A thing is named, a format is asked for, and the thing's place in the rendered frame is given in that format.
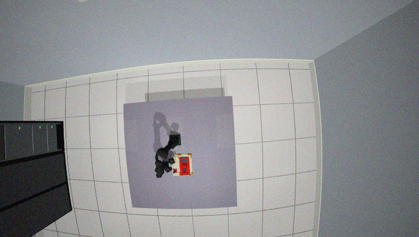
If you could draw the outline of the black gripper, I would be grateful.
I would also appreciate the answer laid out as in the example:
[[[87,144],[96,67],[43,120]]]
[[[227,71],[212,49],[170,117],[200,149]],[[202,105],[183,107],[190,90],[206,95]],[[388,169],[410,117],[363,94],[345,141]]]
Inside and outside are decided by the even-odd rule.
[[[170,164],[175,164],[175,161],[174,161],[174,159],[173,158],[170,158],[170,159],[168,159],[168,161],[166,160],[166,161],[163,161],[163,163],[166,165],[166,167],[169,165],[169,163]]]

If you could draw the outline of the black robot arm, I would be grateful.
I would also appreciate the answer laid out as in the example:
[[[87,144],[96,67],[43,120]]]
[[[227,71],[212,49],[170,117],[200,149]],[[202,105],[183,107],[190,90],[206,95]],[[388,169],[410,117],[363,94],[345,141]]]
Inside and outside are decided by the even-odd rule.
[[[161,178],[162,177],[162,175],[164,174],[164,170],[167,173],[172,170],[172,168],[169,165],[166,167],[166,165],[163,163],[163,161],[165,161],[167,159],[169,150],[170,149],[174,149],[177,146],[178,141],[179,141],[179,137],[173,136],[173,137],[170,138],[170,140],[168,142],[168,145],[166,145],[164,148],[160,148],[160,149],[157,150],[157,152],[155,154],[155,158],[156,158],[156,161],[155,161],[155,165],[156,165],[155,172],[156,172],[156,177],[157,178]],[[162,158],[165,158],[165,159],[163,161],[160,161],[160,160],[158,160],[158,156],[160,156]]]

